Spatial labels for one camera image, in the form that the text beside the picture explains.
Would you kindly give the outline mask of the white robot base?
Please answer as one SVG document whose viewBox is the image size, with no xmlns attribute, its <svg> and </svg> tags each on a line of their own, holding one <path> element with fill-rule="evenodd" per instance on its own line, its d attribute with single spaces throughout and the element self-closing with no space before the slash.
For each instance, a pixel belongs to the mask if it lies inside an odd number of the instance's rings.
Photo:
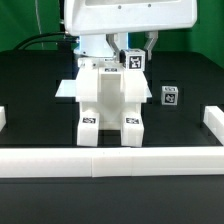
<svg viewBox="0 0 224 224">
<path fill-rule="evenodd" d="M 79 44 L 74 53 L 84 57 L 114 59 L 113 50 L 106 41 L 107 34 L 84 35 L 79 37 Z M 128 34 L 115 33 L 115 43 L 119 50 L 128 49 Z"/>
</svg>

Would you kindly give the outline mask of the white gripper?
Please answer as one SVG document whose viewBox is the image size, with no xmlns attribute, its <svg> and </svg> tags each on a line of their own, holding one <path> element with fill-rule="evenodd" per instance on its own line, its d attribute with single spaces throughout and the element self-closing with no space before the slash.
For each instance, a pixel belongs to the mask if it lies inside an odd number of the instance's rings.
<svg viewBox="0 0 224 224">
<path fill-rule="evenodd" d="M 197 20 L 197 0 L 65 0 L 65 30 L 73 36 L 107 34 L 114 59 L 120 50 L 113 33 L 143 32 L 148 59 L 158 30 L 190 28 Z"/>
</svg>

